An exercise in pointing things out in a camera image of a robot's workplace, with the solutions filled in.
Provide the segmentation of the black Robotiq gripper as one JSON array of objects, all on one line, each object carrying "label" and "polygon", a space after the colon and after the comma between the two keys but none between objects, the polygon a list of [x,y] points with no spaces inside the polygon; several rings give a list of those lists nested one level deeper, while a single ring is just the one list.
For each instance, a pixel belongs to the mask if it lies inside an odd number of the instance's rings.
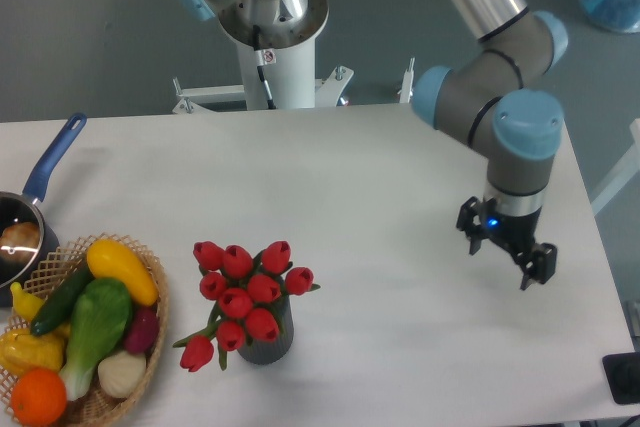
[{"label": "black Robotiq gripper", "polygon": [[486,196],[482,202],[470,197],[459,209],[456,229],[465,234],[470,255],[489,240],[511,257],[528,257],[521,267],[520,289],[526,290],[546,284],[556,272],[557,247],[535,242],[541,206],[536,196]]}]

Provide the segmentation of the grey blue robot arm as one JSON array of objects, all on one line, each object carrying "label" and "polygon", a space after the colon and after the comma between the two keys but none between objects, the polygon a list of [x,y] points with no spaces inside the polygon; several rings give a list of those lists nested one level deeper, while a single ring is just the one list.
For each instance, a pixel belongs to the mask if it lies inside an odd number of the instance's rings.
[{"label": "grey blue robot arm", "polygon": [[[327,0],[179,0],[197,19],[217,19],[237,47],[251,110],[329,106],[315,79],[315,40]],[[432,128],[487,160],[483,196],[460,208],[456,226],[476,252],[490,241],[522,273],[522,286],[555,272],[557,250],[535,230],[564,122],[560,103],[530,85],[564,54],[563,24],[525,0],[452,0],[481,46],[460,70],[434,67],[413,83],[411,106]]]}]

